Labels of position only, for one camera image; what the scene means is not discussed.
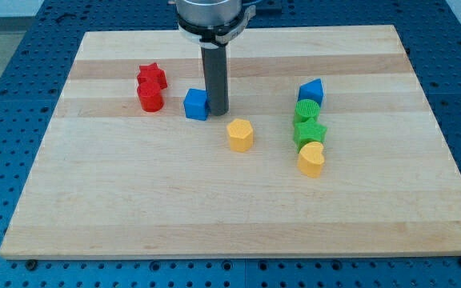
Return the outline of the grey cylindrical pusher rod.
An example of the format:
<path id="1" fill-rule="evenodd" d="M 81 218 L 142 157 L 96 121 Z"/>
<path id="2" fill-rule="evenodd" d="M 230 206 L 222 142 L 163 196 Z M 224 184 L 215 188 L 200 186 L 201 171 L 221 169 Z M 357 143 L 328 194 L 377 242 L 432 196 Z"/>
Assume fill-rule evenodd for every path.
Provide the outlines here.
<path id="1" fill-rule="evenodd" d="M 222 116 L 229 110 L 226 47 L 202 48 L 201 52 L 210 112 L 214 116 Z"/>

